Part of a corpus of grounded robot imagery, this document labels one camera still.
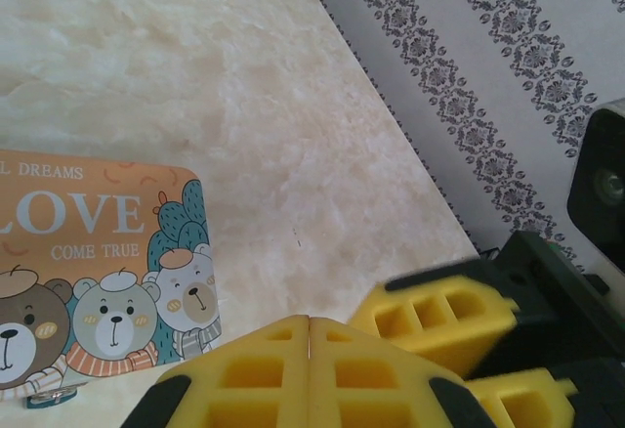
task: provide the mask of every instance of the damask pattern wallpaper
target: damask pattern wallpaper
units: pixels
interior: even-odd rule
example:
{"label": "damask pattern wallpaper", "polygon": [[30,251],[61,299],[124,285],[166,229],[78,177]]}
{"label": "damask pattern wallpaper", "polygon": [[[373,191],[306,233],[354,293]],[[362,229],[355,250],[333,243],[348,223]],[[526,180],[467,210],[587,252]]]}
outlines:
{"label": "damask pattern wallpaper", "polygon": [[606,267],[565,204],[589,114],[625,96],[625,0],[321,2],[478,249],[534,230]]}

